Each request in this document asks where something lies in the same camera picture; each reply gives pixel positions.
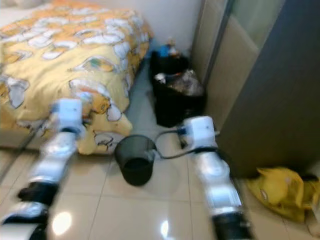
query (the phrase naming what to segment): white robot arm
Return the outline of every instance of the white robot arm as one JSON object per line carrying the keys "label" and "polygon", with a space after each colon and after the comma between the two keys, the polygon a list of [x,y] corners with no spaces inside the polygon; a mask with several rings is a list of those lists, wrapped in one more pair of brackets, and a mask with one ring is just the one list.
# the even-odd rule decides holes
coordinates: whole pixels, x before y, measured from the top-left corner
{"label": "white robot arm", "polygon": [[84,133],[82,103],[78,99],[60,99],[53,108],[56,129],[40,151],[28,185],[0,225],[1,240],[45,240],[49,208],[53,204],[67,166],[77,151],[76,140]]}
{"label": "white robot arm", "polygon": [[186,119],[183,128],[187,146],[195,150],[192,159],[217,239],[253,239],[240,196],[230,178],[230,168],[219,154],[212,118]]}
{"label": "white robot arm", "polygon": [[[76,140],[84,133],[80,100],[60,99],[53,115],[57,134],[42,147],[40,161],[31,171],[28,186],[18,194],[20,202],[3,219],[1,240],[47,239],[49,208],[68,170],[68,163],[77,151]],[[184,135],[191,148],[187,153],[192,153],[203,184],[217,239],[253,239],[239,194],[230,179],[230,168],[217,153],[212,119],[208,116],[187,119],[182,130],[177,132]]]}

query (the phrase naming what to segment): yellow bedspread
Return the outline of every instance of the yellow bedspread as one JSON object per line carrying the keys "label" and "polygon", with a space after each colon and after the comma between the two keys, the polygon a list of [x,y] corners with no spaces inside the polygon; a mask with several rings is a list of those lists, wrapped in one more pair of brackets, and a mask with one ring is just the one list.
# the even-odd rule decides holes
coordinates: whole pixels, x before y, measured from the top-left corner
{"label": "yellow bedspread", "polygon": [[132,129],[123,111],[150,36],[133,10],[61,0],[0,28],[0,127],[30,131],[56,100],[80,98],[92,124],[79,152],[112,152]]}

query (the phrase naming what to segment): trash bin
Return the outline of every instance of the trash bin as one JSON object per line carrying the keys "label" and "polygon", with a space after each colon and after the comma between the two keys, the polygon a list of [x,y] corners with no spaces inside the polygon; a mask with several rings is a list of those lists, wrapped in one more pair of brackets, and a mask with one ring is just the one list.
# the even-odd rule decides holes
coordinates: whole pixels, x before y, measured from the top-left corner
{"label": "trash bin", "polygon": [[[153,87],[158,125],[170,128],[186,118],[202,115],[207,102],[205,91],[202,95],[185,95],[167,84],[186,72],[188,66],[189,61],[184,56],[160,57],[157,52],[152,52],[149,77]],[[159,73],[165,74],[166,83],[155,79]]]}
{"label": "trash bin", "polygon": [[130,135],[122,139],[114,150],[125,181],[133,186],[146,184],[152,176],[157,150],[155,143],[143,135]]}

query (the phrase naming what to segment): yellow plastic bag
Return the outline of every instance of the yellow plastic bag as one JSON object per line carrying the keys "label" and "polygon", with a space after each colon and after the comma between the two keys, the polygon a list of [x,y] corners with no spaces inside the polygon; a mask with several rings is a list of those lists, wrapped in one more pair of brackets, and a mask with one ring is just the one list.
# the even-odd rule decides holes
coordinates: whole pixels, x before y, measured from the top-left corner
{"label": "yellow plastic bag", "polygon": [[258,168],[258,178],[247,180],[253,195],[267,208],[293,221],[303,222],[305,210],[319,200],[319,180],[303,181],[284,167]]}

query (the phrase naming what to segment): plastic bag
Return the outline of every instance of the plastic bag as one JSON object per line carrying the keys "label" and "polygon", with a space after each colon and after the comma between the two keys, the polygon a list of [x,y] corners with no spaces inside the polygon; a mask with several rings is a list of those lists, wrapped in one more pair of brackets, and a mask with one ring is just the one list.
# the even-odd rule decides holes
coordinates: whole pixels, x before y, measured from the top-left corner
{"label": "plastic bag", "polygon": [[318,179],[303,180],[288,168],[258,168],[260,176],[247,180],[253,195],[267,208],[293,221],[303,222],[305,210],[319,200]]}
{"label": "plastic bag", "polygon": [[168,87],[186,96],[202,96],[204,94],[204,88],[193,70],[187,70],[175,80],[167,82]]}

